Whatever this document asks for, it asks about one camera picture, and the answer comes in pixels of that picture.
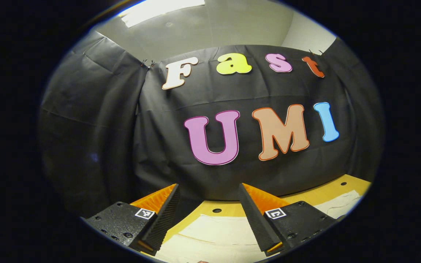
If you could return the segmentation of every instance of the ceiling light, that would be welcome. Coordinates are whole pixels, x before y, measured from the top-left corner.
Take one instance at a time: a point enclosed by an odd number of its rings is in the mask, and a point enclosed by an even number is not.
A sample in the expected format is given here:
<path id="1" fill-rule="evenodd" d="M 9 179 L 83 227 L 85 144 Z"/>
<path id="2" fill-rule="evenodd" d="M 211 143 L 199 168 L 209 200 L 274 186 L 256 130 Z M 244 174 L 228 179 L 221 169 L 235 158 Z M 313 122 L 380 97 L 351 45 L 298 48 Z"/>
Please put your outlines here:
<path id="1" fill-rule="evenodd" d="M 122 11 L 118 16 L 130 28 L 152 17 L 199 5 L 204 5 L 204 0 L 145 0 Z"/>

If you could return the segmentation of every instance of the white paper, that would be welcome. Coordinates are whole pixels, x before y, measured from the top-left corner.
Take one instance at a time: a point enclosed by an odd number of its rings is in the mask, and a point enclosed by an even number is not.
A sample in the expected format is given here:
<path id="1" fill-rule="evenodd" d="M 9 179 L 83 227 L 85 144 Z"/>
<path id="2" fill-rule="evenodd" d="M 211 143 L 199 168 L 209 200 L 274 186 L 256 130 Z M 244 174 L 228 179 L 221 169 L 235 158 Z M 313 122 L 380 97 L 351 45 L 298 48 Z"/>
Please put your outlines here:
<path id="1" fill-rule="evenodd" d="M 246 217 L 213 217 L 201 214 L 181 235 L 222 245 L 256 245 Z"/>
<path id="2" fill-rule="evenodd" d="M 337 219 L 352 210 L 360 199 L 361 196 L 355 190 L 352 190 L 314 207 L 330 217 Z"/>
<path id="3" fill-rule="evenodd" d="M 155 258 L 169 263 L 198 263 L 199 261 L 209 263 L 254 263 L 268 257 L 266 257 L 264 252 L 260 251 L 257 244 L 228 245 L 205 242 L 183 235 L 174 235 L 157 251 Z"/>

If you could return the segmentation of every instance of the black border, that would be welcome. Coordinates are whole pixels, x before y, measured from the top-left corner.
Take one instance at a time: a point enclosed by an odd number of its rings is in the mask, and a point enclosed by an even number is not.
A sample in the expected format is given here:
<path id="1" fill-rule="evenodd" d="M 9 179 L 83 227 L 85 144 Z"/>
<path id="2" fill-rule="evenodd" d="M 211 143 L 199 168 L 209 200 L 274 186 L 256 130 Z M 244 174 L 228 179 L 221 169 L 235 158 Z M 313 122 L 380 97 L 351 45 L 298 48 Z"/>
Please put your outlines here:
<path id="1" fill-rule="evenodd" d="M 67 213 L 42 175 L 42 88 L 79 28 L 116 0 L 0 1 L 0 257 L 97 262 L 129 252 Z M 339 35 L 370 70 L 384 101 L 386 151 L 364 200 L 341 223 L 274 262 L 421 261 L 421 3 L 291 1 Z"/>

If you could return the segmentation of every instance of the blue letter i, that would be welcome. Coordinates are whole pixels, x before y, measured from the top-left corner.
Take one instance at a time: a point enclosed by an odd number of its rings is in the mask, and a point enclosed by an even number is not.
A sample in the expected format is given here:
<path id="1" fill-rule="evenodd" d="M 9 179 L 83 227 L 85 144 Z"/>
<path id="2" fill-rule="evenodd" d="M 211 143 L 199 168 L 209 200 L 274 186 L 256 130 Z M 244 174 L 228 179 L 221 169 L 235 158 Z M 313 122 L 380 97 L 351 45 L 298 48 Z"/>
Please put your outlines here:
<path id="1" fill-rule="evenodd" d="M 329 105 L 329 103 L 316 103 L 313 108 L 319 113 L 321 121 L 323 122 L 323 140 L 325 142 L 330 142 L 339 138 L 339 132 L 335 129 L 334 121 L 332 120 L 332 115 L 329 111 L 331 105 Z"/>

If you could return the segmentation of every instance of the binder clip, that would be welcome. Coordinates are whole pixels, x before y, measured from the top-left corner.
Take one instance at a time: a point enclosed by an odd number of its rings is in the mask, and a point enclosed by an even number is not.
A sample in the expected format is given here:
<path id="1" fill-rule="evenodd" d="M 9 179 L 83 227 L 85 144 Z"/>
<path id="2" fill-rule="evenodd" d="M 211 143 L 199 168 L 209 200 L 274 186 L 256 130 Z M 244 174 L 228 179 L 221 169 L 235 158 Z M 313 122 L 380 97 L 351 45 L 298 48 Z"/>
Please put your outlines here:
<path id="1" fill-rule="evenodd" d="M 239 199 L 266 256 L 292 250 L 336 222 L 305 201 L 290 204 L 244 183 L 239 185 Z"/>
<path id="2" fill-rule="evenodd" d="M 152 60 L 151 65 L 150 65 L 150 66 L 147 66 L 147 65 L 145 64 L 145 62 L 146 62 L 146 61 L 147 61 L 147 59 L 142 60 L 141 66 L 144 66 L 144 65 L 145 65 L 145 67 L 147 67 L 147 69 L 150 69 L 151 67 L 153 67 L 153 65 L 155 65 L 155 62 Z"/>
<path id="3" fill-rule="evenodd" d="M 167 231 L 173 227 L 179 200 L 179 185 L 173 184 L 132 203 L 116 202 L 88 219 L 81 219 L 114 242 L 155 256 Z"/>

